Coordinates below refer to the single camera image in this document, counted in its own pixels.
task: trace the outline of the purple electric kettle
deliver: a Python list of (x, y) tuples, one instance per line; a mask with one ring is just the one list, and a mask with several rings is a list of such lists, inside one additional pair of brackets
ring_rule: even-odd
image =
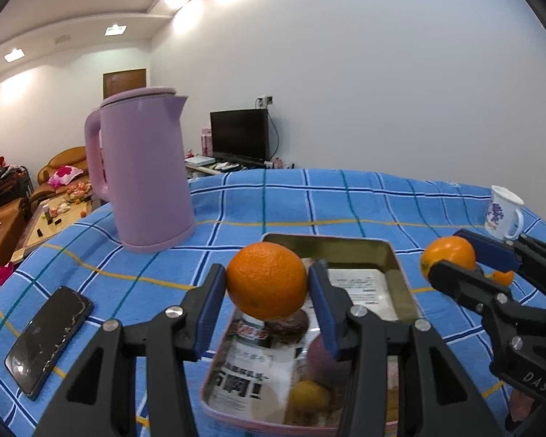
[(93, 190), (111, 202), (129, 251), (172, 248), (194, 231), (180, 128), (186, 100), (172, 88), (138, 88), (106, 98), (85, 122)]

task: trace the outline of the kettle lid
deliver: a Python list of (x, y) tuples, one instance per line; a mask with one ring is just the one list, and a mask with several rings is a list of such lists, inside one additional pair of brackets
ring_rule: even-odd
[(109, 105), (110, 103), (121, 102), (131, 98), (148, 97), (150, 95), (176, 95), (176, 90), (170, 87), (143, 87), (135, 88), (133, 90), (127, 90), (103, 100), (101, 107)]

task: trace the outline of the white mug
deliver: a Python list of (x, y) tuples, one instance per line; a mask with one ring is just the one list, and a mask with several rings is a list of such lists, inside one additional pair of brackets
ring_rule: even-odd
[[(524, 217), (521, 208), (524, 201), (508, 189), (491, 186), (491, 199), (486, 214), (486, 231), (500, 241), (515, 240), (524, 228)], [(518, 219), (516, 232), (510, 235), (514, 219)]]

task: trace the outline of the black monitor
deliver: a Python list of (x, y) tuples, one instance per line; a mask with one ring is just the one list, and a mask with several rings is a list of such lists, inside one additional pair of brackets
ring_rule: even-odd
[(210, 114), (215, 158), (268, 161), (269, 119), (266, 109), (228, 110)]

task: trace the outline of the kettle spout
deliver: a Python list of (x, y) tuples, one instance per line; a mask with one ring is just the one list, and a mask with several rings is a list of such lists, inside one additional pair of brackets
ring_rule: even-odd
[(180, 95), (174, 95), (173, 97), (165, 97), (164, 104), (166, 106), (166, 112), (173, 120), (180, 120), (180, 115), (184, 109), (184, 104), (188, 100), (188, 97), (182, 97)]

